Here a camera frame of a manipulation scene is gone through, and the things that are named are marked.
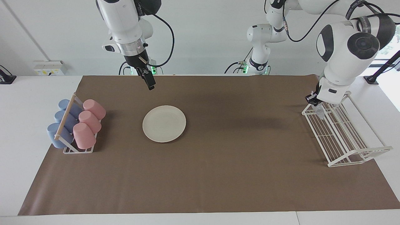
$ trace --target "white table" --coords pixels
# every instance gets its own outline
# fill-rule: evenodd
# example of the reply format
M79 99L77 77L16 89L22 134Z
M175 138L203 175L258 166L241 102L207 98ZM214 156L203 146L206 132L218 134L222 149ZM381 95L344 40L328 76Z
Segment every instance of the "white table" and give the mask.
M46 128L54 121L57 103L71 97L81 78L21 76L0 86L0 224L400 224L400 210L15 217L50 145ZM361 77L351 91L373 129L394 147L376 161L400 198L400 112L379 86Z

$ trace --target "plate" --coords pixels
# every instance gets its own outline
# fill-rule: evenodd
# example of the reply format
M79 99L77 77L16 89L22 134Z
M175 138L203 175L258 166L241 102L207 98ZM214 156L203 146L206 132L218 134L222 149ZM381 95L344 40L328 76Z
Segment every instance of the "plate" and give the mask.
M177 139L186 128L183 112L170 105L152 109L143 119L143 132L152 141L166 143Z

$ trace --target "table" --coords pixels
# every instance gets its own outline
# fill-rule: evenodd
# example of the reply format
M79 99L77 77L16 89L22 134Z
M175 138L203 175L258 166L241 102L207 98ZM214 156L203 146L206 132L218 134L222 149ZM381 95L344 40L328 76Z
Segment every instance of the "table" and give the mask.
M36 172L43 160L47 147L49 145L48 137L45 132L46 124L52 123L53 113L57 111L54 107L57 102L62 98L69 98L70 95L76 90L77 85L82 77L81 76L63 76L63 77L18 77L13 85L1 86L1 96L8 96L8 98L1 98L0 105L6 110L0 111L0 126L3 128L0 131L2 137L8 137L0 143L0 151L2 157L0 159L0 182L3 184L2 192L0 193L0 215L13 216L18 213L18 210L29 190L29 187L36 175ZM400 165L397 159L400 152L400 140L397 135L400 133L400 121L393 119L393 117L400 117L400 112L391 104L389 99L381 91L378 86L368 86L363 82L362 78L357 78L357 81L351 87L353 92L353 99L356 101L357 106L363 111L365 117L371 126L378 132L383 140L392 145L395 150L382 155L376 161L388 180L390 186L395 192L396 196L400 196L400 178L396 175L400 171ZM379 102L382 108L371 107L373 102ZM33 121L33 115L40 114L41 119ZM21 141L21 136L27 135L26 141ZM26 146L36 146L36 151L27 153L19 153L13 149L24 149ZM243 216L248 223L265 224L266 220L272 219L273 221L282 221L280 215L285 218L295 218L292 222L286 221L283 224L298 224L297 217L300 224L312 224L313 222L321 222L319 217L325 218L324 222L344 221L351 222L352 219L364 219L366 222L373 224L373 218L387 219L385 224L395 224L400 221L399 210L389 211L369 211L369 212L285 212L285 213L217 213L221 218L221 223L229 221L240 221L233 219L235 216ZM146 215L146 221L151 223L155 222L157 218L163 218L162 221L169 221L169 223L183 223L184 218L189 220L197 220L199 216L208 218L209 221L215 221L216 218L213 214L185 214L172 217L171 215ZM71 219L71 221L107 221L106 218L113 221L131 221L131 219L144 218L141 215L69 215L69 216L51 216L51 217L33 217L35 221L55 220L64 221ZM30 217L1 217L0 222L6 223L23 223L30 220Z

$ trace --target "dish rack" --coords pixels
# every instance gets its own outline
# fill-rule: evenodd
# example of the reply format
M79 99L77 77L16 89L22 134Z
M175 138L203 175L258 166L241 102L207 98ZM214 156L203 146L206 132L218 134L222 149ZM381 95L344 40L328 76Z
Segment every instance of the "dish rack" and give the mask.
M67 120L67 115L68 115L68 113L70 113L72 105L74 103L76 103L79 107L81 107L83 109L83 102L76 96L76 93L74 93L72 95L72 97L71 97L70 103L67 106L67 109L65 110L65 114L64 114L64 116L63 116L63 118L61 120L61 123L60 123L60 125L58 127L57 133L54 136L54 139L56 141L58 141L58 140L61 141L62 143L64 143L64 145L67 146L67 147L65 147L63 149L63 153L64 154L87 154L87 153L92 153L93 149L94 149L94 145L93 145L93 147L91 147L89 149L80 149L80 148L78 148L76 146L75 138L73 139L72 144L70 144L61 136L62 128L64 127L65 122Z
M384 146L383 142L373 131L362 113L358 110L352 98L351 92L346 92L340 104L321 103L324 109L325 118L321 120L312 105L309 104L302 112L309 123L322 151L328 161L328 167L356 165L365 163L385 152L393 149L391 146ZM348 112L343 102L348 99L361 114L362 118L374 132L375 136L382 143L383 147L368 147L357 129L349 119Z

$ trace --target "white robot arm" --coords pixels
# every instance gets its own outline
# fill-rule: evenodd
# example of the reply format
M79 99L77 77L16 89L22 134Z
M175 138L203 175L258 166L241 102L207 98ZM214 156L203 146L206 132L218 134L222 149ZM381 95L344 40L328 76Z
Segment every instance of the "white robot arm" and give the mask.
M160 9L161 0L96 0L96 4L110 29L103 49L124 55L128 65L136 69L149 90L154 89L156 82L151 69L143 62L143 59L150 61L145 39L153 35L153 27L141 16L156 14Z
M289 10L345 16L347 21L327 25L318 36L317 51L327 66L316 91L306 98L315 106L322 101L339 104L355 78L390 42L396 30L395 23L388 15L378 12L371 15L370 10L373 9L368 4L365 0L270 0L266 15L269 24L258 24L248 30L248 39L253 43L255 55L249 59L249 71L262 74L261 67L257 66L266 65L270 53L268 51L268 54L262 55L263 47L268 49L265 47L267 43L282 42L289 36L284 21L284 15Z

